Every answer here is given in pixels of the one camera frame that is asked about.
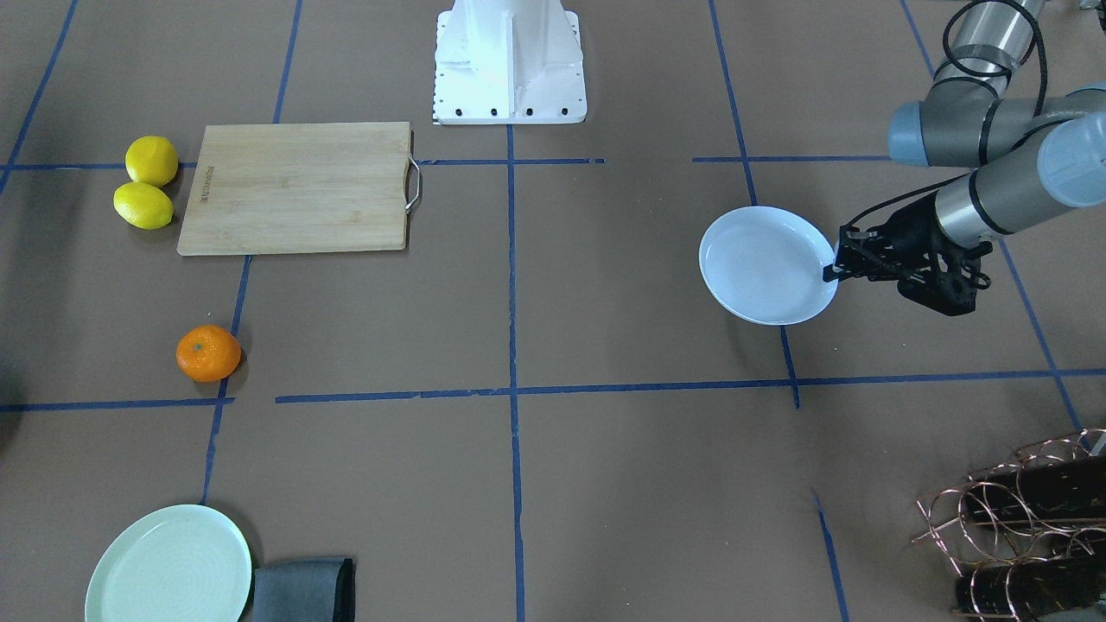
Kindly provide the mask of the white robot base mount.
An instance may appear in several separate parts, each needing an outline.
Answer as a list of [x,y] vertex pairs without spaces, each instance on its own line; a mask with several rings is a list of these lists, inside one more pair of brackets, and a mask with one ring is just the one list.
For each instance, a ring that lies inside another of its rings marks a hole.
[[561,1],[455,1],[435,21],[432,122],[580,124],[578,15]]

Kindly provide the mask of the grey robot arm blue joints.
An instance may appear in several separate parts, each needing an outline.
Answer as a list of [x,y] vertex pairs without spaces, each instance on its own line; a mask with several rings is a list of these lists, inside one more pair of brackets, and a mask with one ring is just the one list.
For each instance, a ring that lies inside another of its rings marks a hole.
[[904,207],[881,232],[925,236],[964,249],[1052,218],[1103,206],[1103,84],[1008,99],[1013,75],[1043,51],[1040,1],[973,1],[949,22],[945,62],[921,101],[905,103],[887,132],[890,157],[963,167],[959,180]]

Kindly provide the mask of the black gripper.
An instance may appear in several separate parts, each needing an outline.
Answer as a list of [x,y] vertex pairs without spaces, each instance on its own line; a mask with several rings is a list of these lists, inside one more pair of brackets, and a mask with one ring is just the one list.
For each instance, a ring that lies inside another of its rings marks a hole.
[[[975,297],[991,286],[982,260],[993,252],[990,240],[963,247],[945,236],[935,200],[916,200],[893,212],[885,224],[864,232],[841,227],[835,261],[825,265],[824,282],[863,274],[870,281],[895,281],[900,296],[947,317],[975,311]],[[860,261],[866,267],[860,273]]]

